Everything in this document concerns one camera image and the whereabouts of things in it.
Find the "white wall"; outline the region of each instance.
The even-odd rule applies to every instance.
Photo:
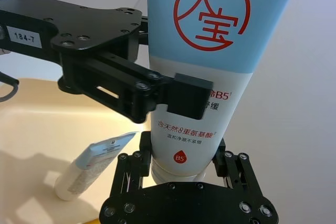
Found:
[[[63,1],[115,8],[137,0]],[[335,223],[334,31],[336,0],[291,0],[226,133],[228,149],[250,155],[280,223]],[[20,77],[60,75],[57,67],[13,55],[0,56],[0,70]]]

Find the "white tube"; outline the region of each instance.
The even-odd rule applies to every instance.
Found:
[[[202,179],[286,2],[148,0],[150,68],[214,82],[202,120],[152,112],[156,182]]]
[[[136,132],[90,144],[56,180],[54,190],[63,200],[78,198],[108,167]]]

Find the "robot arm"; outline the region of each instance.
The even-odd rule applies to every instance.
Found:
[[[170,78],[134,64],[139,44],[148,44],[147,18],[132,8],[0,0],[0,48],[61,65],[62,91],[85,94],[135,123],[144,122],[160,103],[169,112],[201,119],[212,83],[183,74]],[[5,74],[0,81],[14,92],[18,86]],[[176,94],[193,103],[175,103]],[[226,151],[224,141],[213,162],[225,187],[179,182],[142,188],[151,155],[150,132],[143,132],[139,151],[118,156],[111,194],[100,211],[102,224],[278,223],[248,155]]]

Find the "red b5 icon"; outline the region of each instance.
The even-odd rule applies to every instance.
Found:
[[[174,160],[175,162],[179,163],[179,164],[183,164],[184,162],[187,161],[187,156],[185,155],[185,153],[181,150],[179,152],[177,152],[174,155]]]

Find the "hole in bracket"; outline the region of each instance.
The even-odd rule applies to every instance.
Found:
[[[113,96],[113,97],[116,98],[116,99],[119,99],[119,96],[118,96],[117,94],[113,93],[113,92],[110,91],[110,90],[107,90],[107,89],[105,89],[105,88],[103,88],[103,87],[101,87],[101,86],[98,86],[97,89],[99,89],[100,91],[103,91],[103,92],[106,93],[106,94],[109,94],[109,95]]]

